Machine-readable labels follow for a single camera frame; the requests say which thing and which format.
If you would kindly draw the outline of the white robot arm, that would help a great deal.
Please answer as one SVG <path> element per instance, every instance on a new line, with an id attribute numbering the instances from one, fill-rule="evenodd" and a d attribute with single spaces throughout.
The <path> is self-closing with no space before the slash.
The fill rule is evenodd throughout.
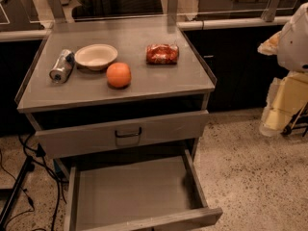
<path id="1" fill-rule="evenodd" d="M 261 43 L 257 51 L 276 55 L 278 65 L 289 71 L 269 85 L 259 130 L 271 137 L 282 133 L 308 102 L 308 3 L 301 5 L 282 30 Z"/>

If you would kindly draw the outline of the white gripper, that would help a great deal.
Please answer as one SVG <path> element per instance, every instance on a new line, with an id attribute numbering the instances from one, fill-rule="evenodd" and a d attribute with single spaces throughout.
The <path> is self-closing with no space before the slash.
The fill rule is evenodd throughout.
<path id="1" fill-rule="evenodd" d="M 260 54 L 276 55 L 281 32 L 277 32 L 257 48 Z M 269 85 L 267 106 L 264 108 L 259 131 L 271 137 L 284 128 L 308 103 L 308 74 L 290 71 L 283 79 L 274 78 Z"/>

